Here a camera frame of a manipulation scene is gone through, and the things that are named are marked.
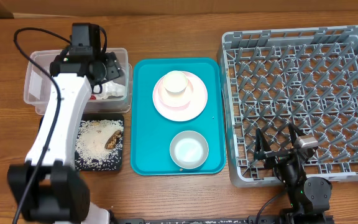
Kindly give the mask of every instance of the dish rack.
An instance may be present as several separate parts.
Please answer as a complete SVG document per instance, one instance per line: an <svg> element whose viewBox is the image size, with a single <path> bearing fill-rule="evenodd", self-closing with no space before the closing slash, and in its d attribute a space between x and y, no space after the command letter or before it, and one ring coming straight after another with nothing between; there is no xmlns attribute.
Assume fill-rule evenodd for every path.
<svg viewBox="0 0 358 224"><path fill-rule="evenodd" d="M218 60L235 186L280 184L253 158L255 130L289 149L288 123L318 140L308 177L358 180L358 26L227 32Z"/></svg>

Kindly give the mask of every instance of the white plate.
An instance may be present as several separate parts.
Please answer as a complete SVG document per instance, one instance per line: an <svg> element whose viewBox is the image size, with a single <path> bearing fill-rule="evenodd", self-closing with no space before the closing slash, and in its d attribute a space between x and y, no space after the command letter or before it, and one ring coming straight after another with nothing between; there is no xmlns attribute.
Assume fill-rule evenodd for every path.
<svg viewBox="0 0 358 224"><path fill-rule="evenodd" d="M162 82L162 78L155 84L153 90L153 104L155 109L164 117L172 121L188 121L197 117L203 112L207 100L208 91L205 87L204 82L196 75L190 72L183 72L187 79L193 85L193 95L188 104L181 107L172 108L165 105L158 96L158 85Z"/></svg>

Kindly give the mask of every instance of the black tray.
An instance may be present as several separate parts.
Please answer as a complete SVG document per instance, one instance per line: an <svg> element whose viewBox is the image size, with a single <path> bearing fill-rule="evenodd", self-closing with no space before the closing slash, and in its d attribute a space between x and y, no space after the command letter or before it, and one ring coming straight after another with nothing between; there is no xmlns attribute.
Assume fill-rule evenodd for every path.
<svg viewBox="0 0 358 224"><path fill-rule="evenodd" d="M83 114L81 118L82 121L100 121L100 120L113 120L113 121L122 121L122 127L124 127L124 117L122 114L117 113L95 113L95 114ZM114 161L109 162L103 162L102 168L98 167L85 167L83 165L83 160L80 157L80 155L75 152L75 168L76 170L81 171L119 171L122 166L122 151L124 150L124 132L122 132L122 137L119 140L119 143L122 144L122 149L117 149L118 155L116 157L118 159L115 159Z"/></svg>

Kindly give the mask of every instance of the clear plastic bin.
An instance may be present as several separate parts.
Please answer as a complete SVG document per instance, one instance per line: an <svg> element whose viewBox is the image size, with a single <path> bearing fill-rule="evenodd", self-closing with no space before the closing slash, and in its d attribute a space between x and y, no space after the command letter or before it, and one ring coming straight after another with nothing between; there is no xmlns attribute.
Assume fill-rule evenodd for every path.
<svg viewBox="0 0 358 224"><path fill-rule="evenodd" d="M31 54L31 59L35 60L44 69L49 71L50 63L62 50L43 50ZM126 90L124 96L106 99L89 100L86 104L84 113L126 113L131 108L132 103L132 67L128 63L128 53L124 48L107 48L107 52L114 52L124 69L124 80ZM24 101L35 106L37 114L45 114L50 95L50 80L37 67L30 62L24 81Z"/></svg>

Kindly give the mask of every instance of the white bowl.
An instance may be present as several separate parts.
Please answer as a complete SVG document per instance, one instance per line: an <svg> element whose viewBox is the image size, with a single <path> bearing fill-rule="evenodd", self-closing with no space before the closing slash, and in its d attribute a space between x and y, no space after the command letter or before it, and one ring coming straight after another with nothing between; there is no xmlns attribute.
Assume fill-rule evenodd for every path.
<svg viewBox="0 0 358 224"><path fill-rule="evenodd" d="M171 141L170 155L174 163L184 169L201 166L208 157L208 143L195 131L182 131Z"/></svg>
<svg viewBox="0 0 358 224"><path fill-rule="evenodd" d="M187 77L181 71L171 71L164 75L162 84L164 88L171 94L183 93L187 86Z"/></svg>
<svg viewBox="0 0 358 224"><path fill-rule="evenodd" d="M190 80L188 80L185 90L182 93L178 93L178 94L171 94L170 92L168 92L164 88L162 82L158 82L157 84L158 84L157 86L158 97L160 98L162 103L164 103L167 106L173 108L179 108L181 106L187 105L190 102L190 100L194 97L193 85L191 84Z"/></svg>

